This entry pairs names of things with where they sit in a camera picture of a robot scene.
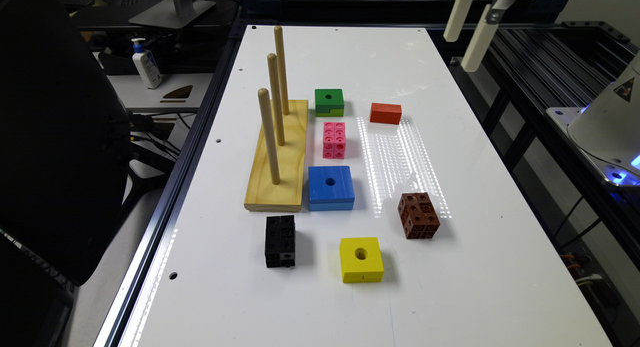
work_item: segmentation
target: blue square block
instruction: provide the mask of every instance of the blue square block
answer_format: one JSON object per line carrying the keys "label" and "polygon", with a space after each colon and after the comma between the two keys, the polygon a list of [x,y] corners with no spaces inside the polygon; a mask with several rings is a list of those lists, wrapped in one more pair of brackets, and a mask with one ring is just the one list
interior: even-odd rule
{"label": "blue square block", "polygon": [[353,209],[355,199],[349,166],[309,167],[310,210],[328,211],[318,206],[325,203],[331,210]]}

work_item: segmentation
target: black rectangular block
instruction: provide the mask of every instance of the black rectangular block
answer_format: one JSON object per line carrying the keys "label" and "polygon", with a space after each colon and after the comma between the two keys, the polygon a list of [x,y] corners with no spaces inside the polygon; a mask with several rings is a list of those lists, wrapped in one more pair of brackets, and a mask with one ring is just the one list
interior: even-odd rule
{"label": "black rectangular block", "polygon": [[267,217],[264,256],[269,268],[296,265],[296,225],[293,215]]}

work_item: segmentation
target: pink cube with dots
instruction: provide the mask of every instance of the pink cube with dots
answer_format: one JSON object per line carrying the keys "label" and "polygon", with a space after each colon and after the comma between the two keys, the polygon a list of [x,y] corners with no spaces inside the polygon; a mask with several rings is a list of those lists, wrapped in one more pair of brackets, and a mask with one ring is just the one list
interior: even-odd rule
{"label": "pink cube with dots", "polygon": [[346,149],[347,138],[344,134],[344,122],[325,122],[322,157],[344,159]]}

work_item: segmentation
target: wooden peg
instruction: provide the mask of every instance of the wooden peg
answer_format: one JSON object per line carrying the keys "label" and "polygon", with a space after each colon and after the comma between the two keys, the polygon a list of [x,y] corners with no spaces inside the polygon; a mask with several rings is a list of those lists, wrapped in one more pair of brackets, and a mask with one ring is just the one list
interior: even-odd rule
{"label": "wooden peg", "polygon": [[282,112],[289,114],[289,91],[287,89],[287,68],[284,62],[284,38],[282,37],[282,27],[276,26],[273,29],[276,36],[276,54],[278,55],[278,76],[280,77],[280,97],[282,98]]}
{"label": "wooden peg", "polygon": [[269,170],[271,171],[271,182],[280,183],[280,170],[278,169],[278,153],[276,152],[276,141],[273,137],[273,122],[271,121],[271,103],[269,101],[269,91],[266,88],[258,90],[258,102],[260,103],[260,113],[262,114],[262,129],[264,130],[264,141],[267,145],[267,157],[269,159]]}
{"label": "wooden peg", "polygon": [[273,98],[273,117],[276,128],[276,142],[284,146],[284,127],[282,122],[282,104],[280,101],[280,87],[278,83],[278,58],[273,53],[267,56],[269,65],[269,80],[271,81],[271,97]]}

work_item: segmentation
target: white bottle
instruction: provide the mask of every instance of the white bottle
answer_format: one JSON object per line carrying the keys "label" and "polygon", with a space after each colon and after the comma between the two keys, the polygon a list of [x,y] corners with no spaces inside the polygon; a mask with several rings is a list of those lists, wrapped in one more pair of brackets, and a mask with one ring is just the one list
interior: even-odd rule
{"label": "white bottle", "polygon": [[133,63],[138,69],[142,83],[147,88],[154,89],[158,87],[162,82],[162,76],[151,51],[144,49],[140,44],[141,41],[144,41],[144,38],[132,38],[131,41],[133,42],[133,50],[136,52],[132,58]]}

